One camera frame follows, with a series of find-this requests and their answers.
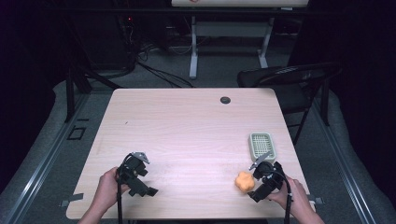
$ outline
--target dark background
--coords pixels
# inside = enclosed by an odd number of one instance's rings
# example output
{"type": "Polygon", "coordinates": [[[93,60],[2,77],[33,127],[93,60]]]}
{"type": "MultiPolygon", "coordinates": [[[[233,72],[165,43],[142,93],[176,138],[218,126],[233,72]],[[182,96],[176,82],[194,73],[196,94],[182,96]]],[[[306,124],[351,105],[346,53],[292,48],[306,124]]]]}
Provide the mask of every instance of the dark background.
{"type": "MultiPolygon", "coordinates": [[[[156,7],[169,6],[169,1],[156,2],[156,7]]],[[[84,27],[78,20],[48,15],[34,1],[4,1],[0,8],[3,190],[51,111],[55,100],[52,88],[65,79],[73,64],[91,68],[101,60],[106,65],[106,59],[92,61],[86,51],[89,47],[84,46],[84,27]]],[[[395,205],[396,6],[385,0],[311,0],[308,9],[344,12],[344,16],[304,19],[289,64],[342,63],[343,74],[332,80],[331,88],[340,99],[351,144],[375,183],[395,205]]],[[[139,28],[166,49],[163,21],[142,21],[139,28]]],[[[106,37],[94,38],[100,45],[106,37]]],[[[125,59],[131,57],[131,49],[125,48],[121,38],[112,43],[117,45],[114,53],[122,55],[112,65],[128,68],[125,59]]]]}

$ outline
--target human hand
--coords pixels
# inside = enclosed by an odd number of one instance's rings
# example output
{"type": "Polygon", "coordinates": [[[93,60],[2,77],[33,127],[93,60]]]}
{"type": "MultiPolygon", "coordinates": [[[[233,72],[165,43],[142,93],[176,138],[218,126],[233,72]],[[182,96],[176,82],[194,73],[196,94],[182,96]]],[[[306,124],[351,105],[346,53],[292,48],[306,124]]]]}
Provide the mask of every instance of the human hand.
{"type": "MultiPolygon", "coordinates": [[[[292,179],[288,176],[286,178],[289,181],[292,194],[290,213],[300,223],[324,223],[320,216],[312,209],[303,185],[297,179],[292,179]]],[[[283,209],[286,209],[287,197],[288,190],[286,183],[284,183],[280,191],[269,194],[267,199],[279,203],[283,209]]]]}
{"type": "MultiPolygon", "coordinates": [[[[117,202],[117,168],[113,167],[99,178],[91,206],[79,223],[97,223],[107,209],[117,202]]],[[[127,185],[121,185],[122,193],[128,189],[127,185]]]]}

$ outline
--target table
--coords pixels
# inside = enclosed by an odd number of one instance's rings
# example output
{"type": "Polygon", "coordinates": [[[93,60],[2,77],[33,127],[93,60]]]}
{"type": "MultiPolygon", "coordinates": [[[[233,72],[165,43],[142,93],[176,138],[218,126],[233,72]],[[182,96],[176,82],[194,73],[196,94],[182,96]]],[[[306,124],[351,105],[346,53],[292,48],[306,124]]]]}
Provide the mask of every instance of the table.
{"type": "MultiPolygon", "coordinates": [[[[271,89],[120,89],[114,91],[92,144],[66,215],[81,218],[99,176],[119,166],[130,152],[145,152],[148,174],[140,179],[158,189],[154,197],[122,197],[129,219],[283,217],[274,202],[255,203],[235,185],[252,164],[251,133],[272,135],[277,161],[309,193],[300,163],[271,89]],[[229,97],[224,104],[221,97],[229,97]]],[[[104,218],[117,218],[117,205],[104,218]]]]}
{"type": "MultiPolygon", "coordinates": [[[[173,7],[306,7],[308,0],[172,0],[173,7]]],[[[268,67],[265,53],[268,49],[274,18],[267,21],[227,22],[197,21],[191,18],[191,64],[190,78],[197,77],[198,48],[197,36],[240,36],[263,37],[262,48],[258,49],[261,68],[268,67]]]]}

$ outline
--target black chair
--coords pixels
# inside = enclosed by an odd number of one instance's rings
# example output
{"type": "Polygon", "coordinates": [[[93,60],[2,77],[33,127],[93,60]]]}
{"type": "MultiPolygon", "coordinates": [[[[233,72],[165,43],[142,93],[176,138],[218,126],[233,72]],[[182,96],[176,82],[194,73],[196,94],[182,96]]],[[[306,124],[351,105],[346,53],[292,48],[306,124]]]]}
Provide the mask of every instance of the black chair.
{"type": "MultiPolygon", "coordinates": [[[[284,115],[304,112],[300,123],[288,125],[288,127],[298,126],[293,139],[295,145],[318,90],[323,86],[326,88],[323,89],[323,93],[328,94],[329,78],[340,73],[340,63],[268,67],[239,72],[237,82],[241,88],[273,89],[284,115]]],[[[322,97],[322,103],[327,104],[323,100],[328,99],[322,97]]]]}

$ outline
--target hand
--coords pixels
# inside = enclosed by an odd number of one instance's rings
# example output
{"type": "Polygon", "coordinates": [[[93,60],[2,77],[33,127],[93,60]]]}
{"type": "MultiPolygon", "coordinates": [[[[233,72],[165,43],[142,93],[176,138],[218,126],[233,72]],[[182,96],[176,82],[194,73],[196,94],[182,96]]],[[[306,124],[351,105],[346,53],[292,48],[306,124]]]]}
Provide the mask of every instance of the hand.
{"type": "MultiPolygon", "coordinates": [[[[117,168],[113,167],[99,178],[91,206],[79,223],[98,223],[107,209],[117,202],[117,168]]],[[[122,193],[128,189],[127,185],[121,185],[122,193]]]]}
{"type": "MultiPolygon", "coordinates": [[[[303,185],[296,179],[292,179],[288,176],[286,176],[286,178],[289,181],[292,194],[291,214],[297,218],[300,223],[324,223],[320,216],[312,209],[303,185]]],[[[286,183],[284,183],[279,192],[271,193],[268,195],[267,199],[279,203],[283,209],[286,209],[287,196],[288,190],[286,183]]]]}

